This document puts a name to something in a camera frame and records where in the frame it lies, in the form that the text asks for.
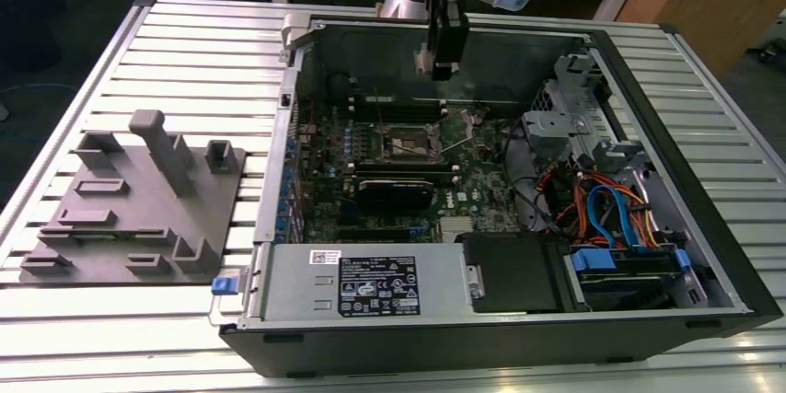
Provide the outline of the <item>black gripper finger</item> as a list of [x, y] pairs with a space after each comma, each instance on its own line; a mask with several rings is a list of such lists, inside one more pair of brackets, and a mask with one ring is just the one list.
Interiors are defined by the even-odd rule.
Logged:
[[428, 11], [428, 34], [427, 34], [427, 50], [435, 51], [439, 47], [439, 35], [442, 28], [440, 10], [442, 0], [427, 0]]
[[468, 21], [456, 10], [439, 13], [436, 33], [436, 80], [446, 81], [452, 77], [454, 65], [462, 60], [468, 36]]

